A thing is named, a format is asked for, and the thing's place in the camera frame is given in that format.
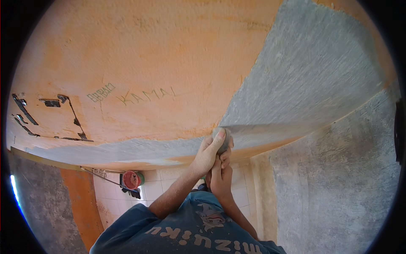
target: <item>red bucket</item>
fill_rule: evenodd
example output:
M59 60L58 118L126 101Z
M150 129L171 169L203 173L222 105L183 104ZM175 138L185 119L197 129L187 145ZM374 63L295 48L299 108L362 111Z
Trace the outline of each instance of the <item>red bucket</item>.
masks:
M135 190L141 183L141 179L134 171L127 171L123 174L123 184L130 190Z

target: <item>person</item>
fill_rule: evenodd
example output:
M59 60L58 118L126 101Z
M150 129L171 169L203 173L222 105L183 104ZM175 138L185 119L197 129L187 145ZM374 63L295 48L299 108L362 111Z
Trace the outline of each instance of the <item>person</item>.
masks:
M254 227L231 194L229 147L216 155L225 139L222 129L206 137L194 161L148 208L137 204L119 217L90 250L98 253L278 253L273 241L259 241ZM193 191L206 175L209 191Z

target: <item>wall surface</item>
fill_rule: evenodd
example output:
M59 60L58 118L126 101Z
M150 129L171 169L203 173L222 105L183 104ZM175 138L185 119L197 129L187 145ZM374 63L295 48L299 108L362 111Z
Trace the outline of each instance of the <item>wall surface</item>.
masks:
M21 209L47 253L88 253L103 232L93 178L18 155L9 157Z
M395 195L394 84L348 116L270 151L278 245L287 253L364 253Z
M65 163L146 169L187 165L217 125L245 158L297 140L396 76L359 4L318 2L56 1L13 80L38 125L11 99L7 144ZM39 101L58 94L69 101Z

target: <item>gray plaster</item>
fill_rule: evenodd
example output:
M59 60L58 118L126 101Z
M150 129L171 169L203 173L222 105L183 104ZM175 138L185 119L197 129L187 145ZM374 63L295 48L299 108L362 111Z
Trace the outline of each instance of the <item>gray plaster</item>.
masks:
M47 253L87 253L59 168L18 155L10 156L9 162L24 217L44 250Z
M399 181L394 87L331 126L270 152L277 241L287 253L364 253L373 241Z
M235 149L304 136L362 105L384 82L374 40L357 20L310 0L285 0L220 126L233 129ZM154 160L195 155L201 140L130 139L27 152L72 164Z

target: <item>white tile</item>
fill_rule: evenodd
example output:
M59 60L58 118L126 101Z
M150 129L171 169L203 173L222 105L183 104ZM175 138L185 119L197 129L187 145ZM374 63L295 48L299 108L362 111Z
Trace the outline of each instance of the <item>white tile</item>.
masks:
M110 198L110 199L117 199L117 195L116 195L116 188L119 188L119 186L107 182L105 181L103 184L103 188L104 188L104 197L105 198Z
M188 168L160 169L161 180L171 180L180 177Z
M145 182L160 181L161 175L158 170L144 170L139 173L143 174Z
M146 182L144 188L147 200L156 200L163 194L161 181Z
M106 173L106 179L113 181L115 183L119 183L120 182L120 174L116 174L116 173Z
M155 200L148 200L147 201L147 206L149 207Z
M119 204L120 214L125 213L132 207L131 200L117 200L117 203Z
M238 207L243 207L243 206L249 205L246 187L232 190L231 194L233 195L234 201Z
M257 204L250 204L250 214L251 216L256 215L257 214Z
M113 222L115 222L118 218L120 218L121 217L121 215L116 215L116 216L114 216L114 221Z
M107 199L107 209L114 215L121 215L119 204L116 199Z
M170 180L163 180L162 182L162 190L163 192L166 192L169 187L176 181L176 179L170 179Z
M147 200L147 196L145 195L145 187L144 185L141 185L138 187L139 191L140 191L140 199L138 198L133 198L131 197L131 200Z
M244 171L241 168L233 169L231 179L231 190L236 190L245 187Z
M131 200L133 198L128 191L124 193L120 186L117 186L115 191L118 200Z
M103 180L100 177L93 176L93 187L97 198L105 198Z
M136 204L143 204L143 205L145 205L146 207L148 207L147 201L131 200L131 204L132 204L133 206L135 206Z
M244 168L245 185L247 186L248 201L250 204L255 204L255 184L254 175L250 167Z
M250 213L250 206L243 206L240 207L240 211L242 212L242 214L248 219L251 215Z
M107 198L96 198L96 204L100 204L103 207L97 207L99 210L104 210L107 209L108 210L108 199Z

